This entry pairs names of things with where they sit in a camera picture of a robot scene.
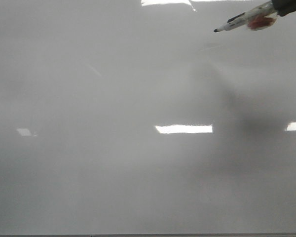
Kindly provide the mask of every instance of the marker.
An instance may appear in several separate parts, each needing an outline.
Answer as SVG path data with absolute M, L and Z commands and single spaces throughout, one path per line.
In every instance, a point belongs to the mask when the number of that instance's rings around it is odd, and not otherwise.
M 232 17 L 225 24 L 215 29 L 214 32 L 230 31 L 239 26 L 243 26 L 247 24 L 248 22 L 254 20 L 258 16 L 264 17 L 274 12 L 277 12 L 277 11 L 274 9 L 272 1 L 268 1 L 264 4 L 261 4 L 253 8 L 250 11 L 246 11 L 244 13 L 241 13 L 240 15 Z

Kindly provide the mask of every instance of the white glossy surface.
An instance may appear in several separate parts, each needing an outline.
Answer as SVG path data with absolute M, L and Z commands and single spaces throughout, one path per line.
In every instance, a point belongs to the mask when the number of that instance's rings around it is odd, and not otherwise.
M 296 13 L 213 33 L 261 3 L 0 0 L 0 234 L 296 232 Z

